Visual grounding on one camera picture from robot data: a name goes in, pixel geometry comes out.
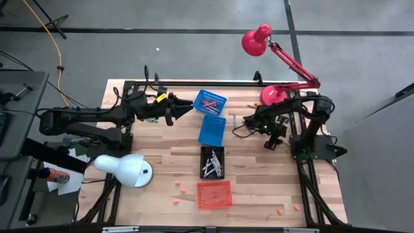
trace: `wooden tabletop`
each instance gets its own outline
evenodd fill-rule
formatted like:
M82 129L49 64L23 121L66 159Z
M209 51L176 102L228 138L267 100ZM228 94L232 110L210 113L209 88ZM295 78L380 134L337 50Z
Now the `wooden tabletop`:
M108 108L116 100L113 87L120 91L125 80L108 80L102 107ZM232 134L233 114L237 125L243 116L254 113L248 104L259 102L262 88L258 87L168 87L178 98L194 100L200 89L227 97L221 114L227 118L223 146L225 150L225 179L231 182L233 207L221 210L198 210L196 183L200 168L200 133L203 114L195 109L167 126L160 118L158 123L136 121L133 124L132 153L145 155L154 169L152 181L144 188L123 186L116 217L117 225L171 225L220 227L304 227L305 218L296 163L286 144L275 151L266 150L263 144L269 136L255 133L246 139ZM109 123L98 127L108 128ZM240 135L248 134L241 128ZM321 196L331 210L347 221L338 178L326 161L314 161ZM105 173L90 166L84 181L104 179ZM83 217L102 192L103 183L84 184L80 190L80 212ZM175 199L180 203L174 205ZM315 221L314 199L310 198Z

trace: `small bottle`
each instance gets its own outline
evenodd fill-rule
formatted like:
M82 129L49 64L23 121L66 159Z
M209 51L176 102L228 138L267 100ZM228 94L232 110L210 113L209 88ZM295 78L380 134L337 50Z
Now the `small bottle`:
M71 175L67 172L59 171L53 168L43 168L38 171L38 177L46 179L50 182L66 184L69 181Z

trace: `red desk lamp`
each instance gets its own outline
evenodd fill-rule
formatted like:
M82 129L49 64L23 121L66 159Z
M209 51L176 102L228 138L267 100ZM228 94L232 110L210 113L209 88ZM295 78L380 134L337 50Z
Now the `red desk lamp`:
M279 84L265 87L260 94L260 101L264 105L276 104L287 98L286 91L298 89L319 88L318 79L307 72L297 61L287 54L276 42L272 41L272 28L263 23L257 30L247 32L241 39L243 49L252 56L260 56L269 46L294 72L300 75L307 83Z

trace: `blue basket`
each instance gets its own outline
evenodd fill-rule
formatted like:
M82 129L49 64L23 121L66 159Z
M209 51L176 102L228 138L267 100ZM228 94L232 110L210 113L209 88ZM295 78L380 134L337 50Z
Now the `blue basket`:
M225 127L225 118L205 115L202 120L199 142L211 146L221 146Z
M212 113L205 108L203 108L203 103L201 100L210 100L210 101L216 101L217 106L214 106L218 113ZM211 93L206 90L200 90L199 94L197 95L196 99L194 100L194 108L202 113L206 113L213 116L219 116L221 114L221 111L224 108L224 105L226 104L227 99L225 97L219 96L218 94Z

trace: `black tray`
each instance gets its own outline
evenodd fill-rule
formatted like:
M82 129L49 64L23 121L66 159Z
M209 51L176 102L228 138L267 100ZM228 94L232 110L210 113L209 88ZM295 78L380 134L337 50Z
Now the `black tray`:
M204 171L202 170L206 165L207 159L212 157L212 150L214 150L215 155L220 161L222 177L217 177L215 172L210 173L207 177L204 178ZM215 146L202 146L201 147L201 156L200 156L200 179L224 179L224 147L215 147Z

